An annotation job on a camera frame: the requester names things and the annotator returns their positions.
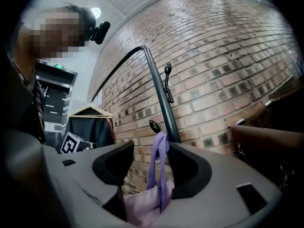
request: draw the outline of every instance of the round light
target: round light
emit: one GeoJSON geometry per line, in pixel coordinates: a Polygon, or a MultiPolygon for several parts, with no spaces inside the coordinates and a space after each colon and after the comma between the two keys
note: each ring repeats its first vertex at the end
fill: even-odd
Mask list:
{"type": "Polygon", "coordinates": [[[97,8],[97,7],[91,8],[91,11],[94,13],[95,19],[99,18],[100,14],[101,14],[101,10],[99,8],[97,8]]]}

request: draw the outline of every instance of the purple strap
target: purple strap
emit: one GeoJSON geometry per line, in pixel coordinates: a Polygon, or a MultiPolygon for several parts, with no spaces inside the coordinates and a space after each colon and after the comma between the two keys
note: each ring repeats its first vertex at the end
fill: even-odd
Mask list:
{"type": "Polygon", "coordinates": [[[160,175],[160,179],[158,181],[157,191],[158,191],[158,197],[160,199],[161,213],[163,212],[163,210],[165,208],[166,197],[167,197],[167,181],[166,181],[166,175],[165,175],[165,157],[166,157],[166,153],[168,150],[169,150],[168,135],[167,135],[167,133],[159,132],[153,141],[153,151],[152,151],[151,164],[150,164],[150,169],[149,169],[149,181],[148,181],[147,190],[154,188],[155,160],[160,159],[161,175],[160,175]],[[159,157],[156,157],[157,150],[160,153],[159,157]]]}

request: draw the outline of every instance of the exit sign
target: exit sign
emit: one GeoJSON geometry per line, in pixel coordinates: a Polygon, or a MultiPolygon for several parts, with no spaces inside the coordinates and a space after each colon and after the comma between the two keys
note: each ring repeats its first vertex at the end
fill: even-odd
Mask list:
{"type": "Polygon", "coordinates": [[[61,65],[59,65],[59,64],[55,64],[54,67],[59,68],[59,69],[63,69],[63,67],[61,65]]]}

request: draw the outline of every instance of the curved metal tube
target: curved metal tube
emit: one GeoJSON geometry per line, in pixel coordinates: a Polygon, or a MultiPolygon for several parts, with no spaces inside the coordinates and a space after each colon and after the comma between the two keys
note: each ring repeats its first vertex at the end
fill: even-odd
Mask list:
{"type": "Polygon", "coordinates": [[[98,95],[98,93],[101,91],[101,89],[104,87],[104,85],[106,84],[106,82],[108,82],[108,80],[110,79],[110,77],[112,77],[112,75],[117,71],[117,69],[120,68],[120,66],[130,57],[132,56],[135,52],[138,51],[144,51],[144,55],[146,57],[147,63],[148,63],[148,67],[150,69],[151,72],[151,76],[152,76],[152,80],[154,83],[154,87],[156,89],[156,94],[158,97],[158,100],[160,102],[161,105],[161,112],[165,121],[165,125],[166,125],[166,129],[169,135],[169,140],[171,142],[175,142],[175,143],[181,143],[181,138],[179,135],[179,131],[177,129],[177,125],[175,122],[175,118],[172,112],[172,109],[169,105],[169,102],[167,100],[167,96],[166,93],[164,91],[164,87],[162,84],[162,80],[161,77],[158,73],[158,69],[157,66],[154,62],[154,59],[152,57],[152,54],[150,52],[150,50],[146,47],[146,46],[138,46],[133,48],[131,51],[129,51],[120,61],[119,63],[112,69],[112,71],[108,74],[108,76],[105,78],[105,80],[102,82],[102,84],[99,86],[99,88],[97,89],[97,91],[95,92],[95,94],[93,95],[92,99],[90,102],[93,102],[94,99],[96,98],[96,96],[98,95]]]}

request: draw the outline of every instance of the dark hair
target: dark hair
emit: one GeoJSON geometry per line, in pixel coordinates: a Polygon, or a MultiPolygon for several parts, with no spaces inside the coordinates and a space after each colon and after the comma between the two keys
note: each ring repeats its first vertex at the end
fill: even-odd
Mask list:
{"type": "Polygon", "coordinates": [[[94,13],[88,8],[80,8],[74,4],[69,3],[69,5],[64,8],[68,9],[70,12],[78,13],[81,19],[85,23],[85,41],[88,41],[95,29],[96,19],[94,13]]]}

